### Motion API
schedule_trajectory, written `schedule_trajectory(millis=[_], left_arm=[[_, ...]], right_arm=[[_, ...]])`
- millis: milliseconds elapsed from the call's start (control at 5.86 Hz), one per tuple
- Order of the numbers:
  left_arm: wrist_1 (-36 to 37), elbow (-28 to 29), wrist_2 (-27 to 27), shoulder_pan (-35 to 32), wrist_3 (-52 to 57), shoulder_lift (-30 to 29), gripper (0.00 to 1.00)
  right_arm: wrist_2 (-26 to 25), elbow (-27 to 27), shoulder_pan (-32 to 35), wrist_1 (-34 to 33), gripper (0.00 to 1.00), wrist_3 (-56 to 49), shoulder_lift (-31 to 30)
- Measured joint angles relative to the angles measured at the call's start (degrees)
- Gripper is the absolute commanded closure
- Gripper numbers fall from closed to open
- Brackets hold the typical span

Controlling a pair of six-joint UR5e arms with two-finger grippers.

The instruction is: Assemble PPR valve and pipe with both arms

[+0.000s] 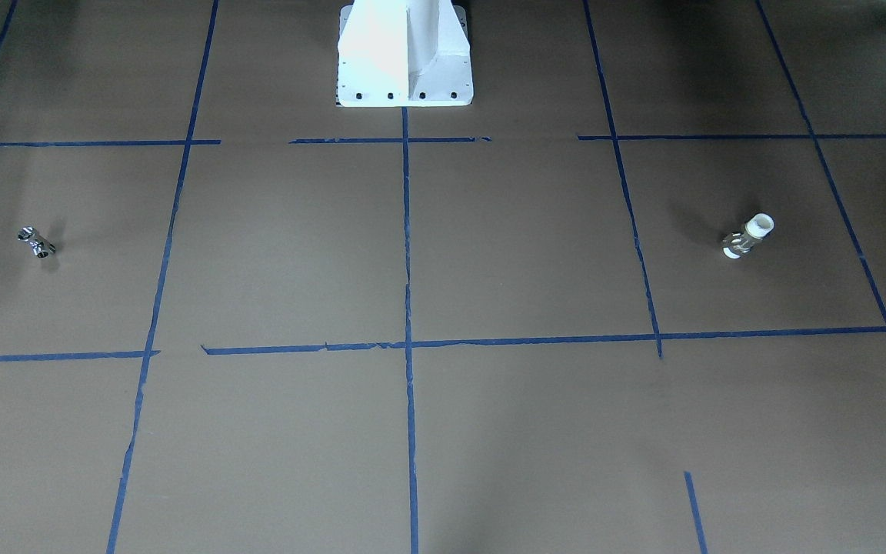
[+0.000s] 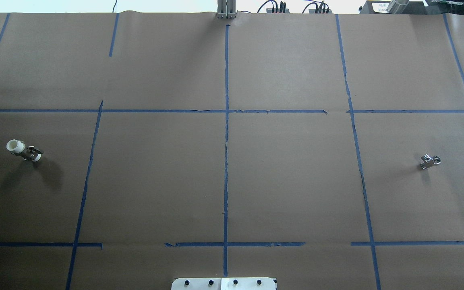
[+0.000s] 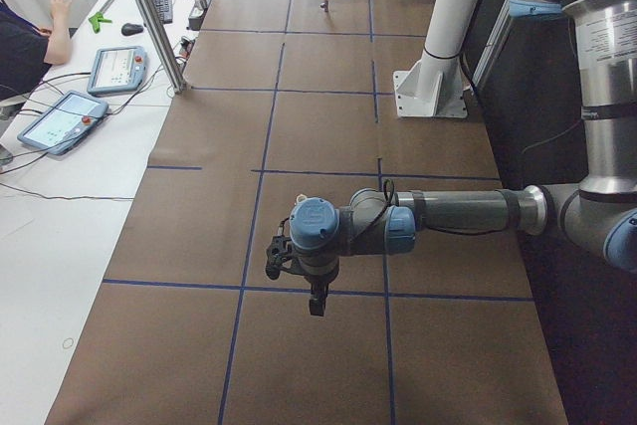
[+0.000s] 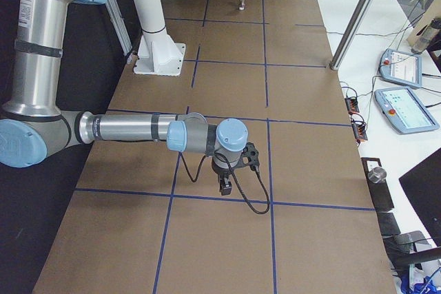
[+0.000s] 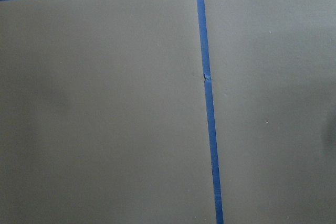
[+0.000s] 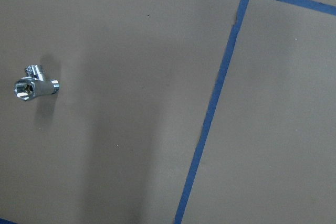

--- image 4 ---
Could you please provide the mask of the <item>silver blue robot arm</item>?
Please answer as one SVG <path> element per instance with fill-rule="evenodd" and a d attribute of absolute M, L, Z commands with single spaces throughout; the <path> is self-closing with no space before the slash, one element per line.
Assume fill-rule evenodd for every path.
<path fill-rule="evenodd" d="M 68 6 L 106 0 L 20 0 L 11 99 L 2 107 L 1 162 L 24 168 L 68 147 L 94 141 L 163 141 L 178 152 L 212 159 L 220 193 L 238 185 L 235 169 L 249 149 L 248 130 L 237 119 L 209 124 L 198 113 L 117 114 L 62 111 L 57 87 Z"/>

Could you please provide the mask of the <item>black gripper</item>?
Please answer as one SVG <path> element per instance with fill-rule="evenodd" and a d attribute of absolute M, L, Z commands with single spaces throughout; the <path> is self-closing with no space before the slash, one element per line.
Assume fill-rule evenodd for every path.
<path fill-rule="evenodd" d="M 213 156 L 212 169 L 218 175 L 219 192 L 222 196 L 228 196 L 232 192 L 232 183 L 229 176 L 238 164 L 239 159 L 228 158 L 226 156 Z"/>

